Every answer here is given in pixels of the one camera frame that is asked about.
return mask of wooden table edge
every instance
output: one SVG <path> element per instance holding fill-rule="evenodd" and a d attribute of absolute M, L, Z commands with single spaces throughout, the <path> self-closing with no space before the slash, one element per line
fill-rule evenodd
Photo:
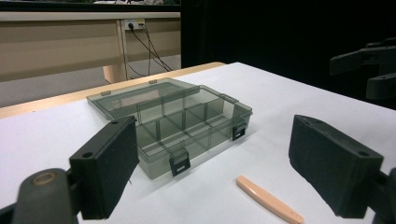
<path fill-rule="evenodd" d="M 125 88 L 125 87 L 130 87 L 133 85 L 149 82 L 150 80 L 153 79 L 159 79 L 159 78 L 164 78 L 164 77 L 181 77 L 185 76 L 191 73 L 196 73 L 200 71 L 204 71 L 207 69 L 223 66 L 225 63 L 205 63 L 193 67 L 188 67 L 188 68 L 183 68 L 171 72 L 166 72 L 166 73 L 161 73 L 158 75 L 154 76 L 149 76 L 149 77 L 141 77 L 137 79 L 132 79 L 128 81 L 123 81 L 123 82 L 118 82 L 114 84 L 109 84 L 101 87 L 96 87 L 92 89 L 87 89 L 84 91 L 75 91 L 63 95 L 58 95 L 58 96 L 53 96 L 50 98 L 45 98 L 41 100 L 36 100 L 32 102 L 27 102 L 19 105 L 11 105 L 11 106 L 6 106 L 3 108 L 0 108 L 0 119 L 24 114 L 24 113 L 29 113 L 29 112 L 35 112 L 38 110 L 50 108 L 56 105 L 64 105 L 68 103 L 72 103 L 75 101 L 83 100 L 89 95 L 94 95 L 98 94 L 102 91 L 114 91 L 117 89 Z"/>

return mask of wooden craft stick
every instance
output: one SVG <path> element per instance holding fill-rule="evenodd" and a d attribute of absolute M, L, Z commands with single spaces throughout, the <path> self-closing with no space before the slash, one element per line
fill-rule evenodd
<path fill-rule="evenodd" d="M 282 203 L 279 199 L 268 193 L 265 189 L 260 188 L 244 176 L 236 178 L 236 185 L 244 190 L 250 197 L 260 203 L 262 206 L 283 218 L 289 223 L 302 224 L 303 217 L 294 212 L 290 207 Z"/>

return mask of electrical outlet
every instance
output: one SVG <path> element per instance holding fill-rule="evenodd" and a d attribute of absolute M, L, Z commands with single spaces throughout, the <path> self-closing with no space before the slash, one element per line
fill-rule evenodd
<path fill-rule="evenodd" d="M 143 26 L 145 24 L 145 19 L 129 19 L 125 20 L 125 30 L 131 30 L 129 28 L 129 23 L 134 25 L 134 30 L 143 30 Z"/>

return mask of transparent plastic box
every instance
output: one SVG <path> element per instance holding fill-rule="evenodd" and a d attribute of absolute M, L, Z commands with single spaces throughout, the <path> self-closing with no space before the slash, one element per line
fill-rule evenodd
<path fill-rule="evenodd" d="M 172 78 L 89 96 L 106 118 L 137 118 L 139 165 L 154 179 L 191 167 L 190 160 L 245 134 L 252 109 L 207 86 Z"/>

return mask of white table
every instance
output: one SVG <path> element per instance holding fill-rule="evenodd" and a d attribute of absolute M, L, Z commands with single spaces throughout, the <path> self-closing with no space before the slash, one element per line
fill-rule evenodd
<path fill-rule="evenodd" d="M 285 223 L 235 184 L 244 175 L 300 213 L 305 223 L 371 223 L 342 219 L 291 166 L 295 114 L 321 119 L 382 154 L 381 171 L 396 166 L 396 111 L 317 89 L 241 63 L 176 79 L 203 84 L 253 108 L 247 134 L 191 160 L 190 170 L 150 180 L 139 166 L 110 219 L 79 223 Z M 0 119 L 0 207 L 16 202 L 20 183 L 69 157 L 105 126 L 86 100 Z"/>

